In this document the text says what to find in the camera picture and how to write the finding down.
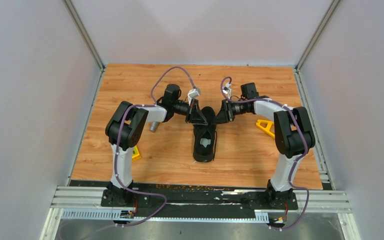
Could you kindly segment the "black shoelace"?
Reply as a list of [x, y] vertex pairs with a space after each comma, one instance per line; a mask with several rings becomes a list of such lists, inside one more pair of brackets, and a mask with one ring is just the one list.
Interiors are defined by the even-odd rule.
[[214, 131], [214, 143], [213, 143], [213, 156], [212, 156], [212, 161], [214, 161], [215, 158], [216, 158], [217, 142], [218, 142], [218, 133], [217, 133], [217, 131]]

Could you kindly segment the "black sneaker shoe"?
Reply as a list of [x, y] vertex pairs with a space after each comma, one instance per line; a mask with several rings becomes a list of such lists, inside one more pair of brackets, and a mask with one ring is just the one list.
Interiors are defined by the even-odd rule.
[[214, 109], [210, 106], [204, 107], [201, 111], [206, 118], [208, 125], [193, 125], [193, 158], [197, 162], [208, 163], [215, 158], [217, 125], [214, 123], [214, 120], [216, 114]]

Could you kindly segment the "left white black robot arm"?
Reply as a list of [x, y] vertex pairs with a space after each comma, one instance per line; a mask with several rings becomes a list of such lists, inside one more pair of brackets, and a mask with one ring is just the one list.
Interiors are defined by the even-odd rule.
[[180, 99], [181, 88], [168, 84], [156, 104], [120, 103], [105, 128], [112, 149], [113, 167], [110, 182], [103, 192], [103, 206], [126, 207], [137, 195], [128, 188], [133, 183], [133, 150], [146, 123], [164, 123], [175, 114], [185, 116], [186, 123], [193, 125], [195, 161], [207, 163], [214, 159], [217, 142], [215, 113], [210, 107], [199, 108], [198, 100], [192, 98], [197, 93], [198, 90], [191, 90], [188, 102], [185, 102]]

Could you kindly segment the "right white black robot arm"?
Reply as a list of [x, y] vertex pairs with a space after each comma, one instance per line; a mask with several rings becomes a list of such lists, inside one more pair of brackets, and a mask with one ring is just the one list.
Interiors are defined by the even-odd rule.
[[316, 138], [305, 107], [289, 107], [260, 95], [253, 82], [241, 85], [241, 98], [231, 98], [231, 83], [222, 81], [220, 91], [225, 98], [216, 116], [216, 123], [232, 122], [237, 115], [252, 113], [274, 123], [274, 140], [279, 152], [274, 175], [267, 182], [264, 201], [278, 209], [293, 199], [293, 184], [302, 159], [315, 146]]

